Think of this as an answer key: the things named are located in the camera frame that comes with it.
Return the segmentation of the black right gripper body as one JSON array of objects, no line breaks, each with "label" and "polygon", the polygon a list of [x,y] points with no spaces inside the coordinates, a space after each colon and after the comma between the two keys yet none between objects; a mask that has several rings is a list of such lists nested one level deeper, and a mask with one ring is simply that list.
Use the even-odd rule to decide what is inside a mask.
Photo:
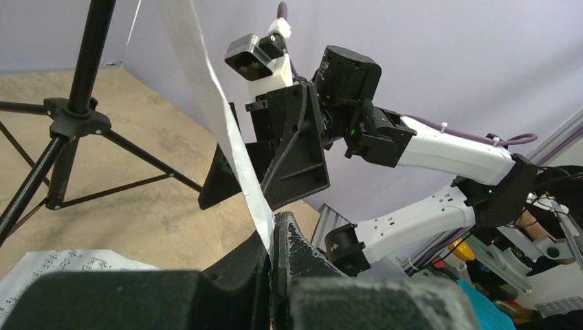
[{"label": "black right gripper body", "polygon": [[250,155],[319,154],[319,104],[312,82],[300,82],[256,97],[245,110],[251,115],[256,141]]}]

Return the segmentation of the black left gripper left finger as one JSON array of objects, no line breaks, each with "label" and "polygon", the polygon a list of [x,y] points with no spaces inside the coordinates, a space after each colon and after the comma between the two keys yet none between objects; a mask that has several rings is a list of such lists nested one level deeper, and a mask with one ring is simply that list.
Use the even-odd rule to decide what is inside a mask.
[{"label": "black left gripper left finger", "polygon": [[54,272],[4,329],[268,329],[270,258],[258,234],[205,270]]}]

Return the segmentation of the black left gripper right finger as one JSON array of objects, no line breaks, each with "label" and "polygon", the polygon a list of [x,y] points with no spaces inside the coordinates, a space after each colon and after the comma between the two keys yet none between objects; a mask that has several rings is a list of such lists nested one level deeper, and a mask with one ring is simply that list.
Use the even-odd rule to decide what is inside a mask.
[{"label": "black left gripper right finger", "polygon": [[441,278],[352,278],[302,234],[292,212],[274,216],[274,329],[478,329],[469,298]]}]

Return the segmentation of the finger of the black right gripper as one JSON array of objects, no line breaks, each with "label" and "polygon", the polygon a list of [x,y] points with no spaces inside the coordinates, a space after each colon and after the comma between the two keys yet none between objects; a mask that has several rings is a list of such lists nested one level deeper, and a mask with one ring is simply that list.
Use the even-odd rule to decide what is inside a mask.
[{"label": "finger of the black right gripper", "polygon": [[[235,104],[233,102],[229,102],[229,106],[237,125],[239,125]],[[262,170],[261,165],[259,165],[261,162],[261,157],[258,155],[258,147],[254,146],[257,143],[258,142],[248,142],[245,143],[245,147],[250,155],[254,172],[258,178],[259,183],[261,184]],[[210,169],[206,176],[205,182],[203,183],[201,191],[199,192],[199,207],[202,210],[209,209],[221,203],[222,201],[240,193],[241,191],[242,190],[237,181],[237,178],[231,169],[225,155],[223,154],[221,147],[217,143]]]},{"label": "finger of the black right gripper", "polygon": [[290,148],[274,156],[262,181],[263,194],[276,210],[329,187],[322,148],[323,121],[319,106],[319,154],[290,155]]}]

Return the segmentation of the black folding music stand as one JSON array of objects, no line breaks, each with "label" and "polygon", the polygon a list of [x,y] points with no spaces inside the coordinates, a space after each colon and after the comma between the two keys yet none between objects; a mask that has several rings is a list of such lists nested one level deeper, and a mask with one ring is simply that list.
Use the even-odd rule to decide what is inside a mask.
[{"label": "black folding music stand", "polygon": [[[2,134],[31,166],[27,177],[1,214],[2,242],[41,207],[60,210],[165,179],[175,179],[201,192],[201,185],[113,131],[110,119],[96,109],[98,101],[92,92],[115,6],[115,1],[91,1],[68,98],[46,98],[43,104],[1,102],[2,112],[52,119],[50,141],[36,161],[24,151],[6,126],[1,126]],[[88,135],[107,139],[155,167],[161,175],[66,200],[78,143]]]}]

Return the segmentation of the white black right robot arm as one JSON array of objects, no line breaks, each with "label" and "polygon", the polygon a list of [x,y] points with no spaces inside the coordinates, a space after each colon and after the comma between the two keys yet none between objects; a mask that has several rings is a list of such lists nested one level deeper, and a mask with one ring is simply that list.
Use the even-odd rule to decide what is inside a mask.
[{"label": "white black right robot arm", "polygon": [[284,45],[232,43],[225,63],[250,89],[243,149],[268,206],[329,202],[348,217],[324,252],[349,276],[425,265],[464,230],[516,220],[533,188],[537,166],[508,142],[377,106],[369,56],[328,45],[305,78]]}]

